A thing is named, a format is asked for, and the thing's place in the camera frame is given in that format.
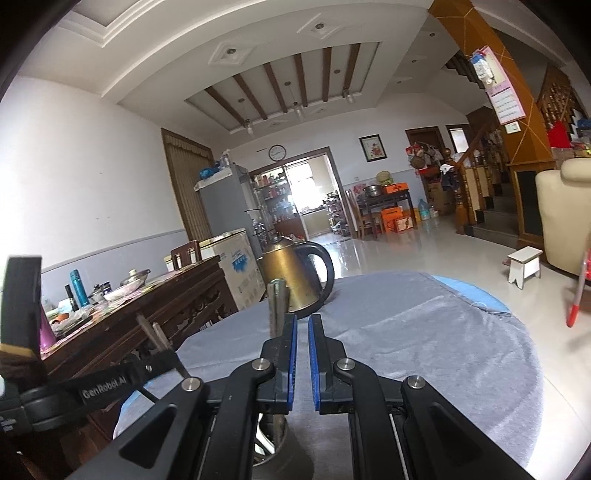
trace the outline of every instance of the bowl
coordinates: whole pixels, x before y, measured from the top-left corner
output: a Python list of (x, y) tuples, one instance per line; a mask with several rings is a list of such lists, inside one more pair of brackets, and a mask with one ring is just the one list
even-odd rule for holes
[(379, 197), (384, 193), (381, 185), (370, 185), (369, 187), (365, 187), (363, 191), (368, 197)]
[(131, 281), (122, 287), (117, 288), (117, 290), (110, 291), (109, 293), (105, 294), (106, 301), (115, 301), (122, 299), (123, 297), (129, 295), (130, 293), (135, 292), (138, 288), (140, 288), (145, 282), (145, 279), (138, 278), (137, 280)]
[(139, 286), (141, 287), (144, 283), (146, 283), (146, 278), (148, 278), (148, 275), (150, 274), (150, 270), (142, 270), (141, 272), (134, 270), (130, 270), (129, 271), (129, 277), (127, 277), (126, 279), (122, 280), (121, 283), (119, 285), (121, 285), (122, 287), (127, 285), (128, 283), (131, 283), (133, 281), (136, 280), (141, 280), (142, 283), (139, 284)]

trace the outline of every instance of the thermos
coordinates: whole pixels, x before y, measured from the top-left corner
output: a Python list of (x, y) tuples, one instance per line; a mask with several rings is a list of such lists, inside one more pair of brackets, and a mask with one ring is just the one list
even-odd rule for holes
[(78, 303), (80, 304), (80, 307), (89, 305), (90, 301), (86, 295), (86, 290), (84, 289), (84, 285), (80, 279), (80, 272), (78, 272), (78, 270), (72, 270), (70, 272), (70, 281), (72, 282), (72, 285), (74, 285), (74, 291), (78, 297)]

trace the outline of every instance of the round table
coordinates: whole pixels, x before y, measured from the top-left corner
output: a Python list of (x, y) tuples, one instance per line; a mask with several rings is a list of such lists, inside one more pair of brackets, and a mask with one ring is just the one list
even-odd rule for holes
[[(467, 298), (472, 289), (466, 285), (417, 272), (340, 278), (318, 313), (326, 335), (341, 340), (349, 357), (388, 378), (424, 376), (526, 466), (541, 423), (540, 364), (524, 325), (482, 290)], [(209, 381), (257, 358), (266, 338), (263, 301), (188, 338), (178, 355), (189, 373)], [(180, 380), (169, 372), (147, 388), (162, 397)], [(141, 395), (130, 397), (115, 433), (150, 405)], [(314, 478), (352, 478), (347, 417), (314, 410), (307, 319), (298, 321), (295, 399), (287, 421), (314, 461)]]

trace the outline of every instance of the kettle handle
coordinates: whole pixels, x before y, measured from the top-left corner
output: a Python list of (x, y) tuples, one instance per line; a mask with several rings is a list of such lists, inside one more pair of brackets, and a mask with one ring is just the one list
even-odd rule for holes
[(315, 301), (309, 307), (305, 309), (299, 310), (295, 312), (299, 319), (303, 317), (307, 317), (308, 315), (313, 314), (314, 312), (318, 311), (326, 299), (329, 297), (330, 292), (332, 292), (333, 287), (335, 286), (335, 266), (332, 263), (330, 258), (330, 254), (322, 245), (314, 243), (314, 242), (304, 242), (302, 244), (294, 245), (294, 252), (300, 255), (317, 255), (322, 259), (324, 265), (326, 266), (326, 285), (320, 292), (320, 296), (317, 301)]

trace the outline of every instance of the ceiling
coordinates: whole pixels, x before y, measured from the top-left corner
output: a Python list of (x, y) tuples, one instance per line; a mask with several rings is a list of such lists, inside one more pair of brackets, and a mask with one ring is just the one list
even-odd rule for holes
[[(222, 80), (186, 101), (229, 133), (243, 128), (246, 119), (258, 123), (269, 118), (274, 121), (267, 123), (266, 129), (275, 131), (288, 122), (289, 119), (283, 118), (284, 113), (296, 117), (292, 110), (294, 102), (310, 107), (306, 111), (317, 116), (326, 108), (323, 103), (343, 98), (345, 82), (349, 93), (361, 93), (378, 45), (378, 42), (338, 45), (273, 60)], [(303, 87), (298, 79), (298, 58), (301, 58)], [(274, 82), (278, 93), (273, 88)]]
[[(306, 120), (374, 107), (384, 93), (425, 91), (457, 49), (428, 16), (431, 2), (82, 0), (45, 35), (20, 73), (95, 93), (209, 145), (235, 146), (249, 137), (236, 116), (206, 91), (210, 87), (240, 117), (254, 121), (257, 135), (298, 121), (280, 106), (265, 63), (289, 107), (293, 100), (285, 82), (291, 82), (294, 99), (303, 100), (294, 62), (301, 54)], [(534, 48), (568, 60), (556, 36), (518, 0), (473, 2), (487, 20), (504, 25), (495, 28), (516, 31)], [(321, 31), (318, 24), (324, 25)], [(350, 88), (353, 105), (341, 95), (352, 44), (361, 44)], [(329, 91), (323, 98), (327, 48)], [(230, 49), (236, 53), (228, 55)], [(246, 101), (238, 105), (238, 98)]]

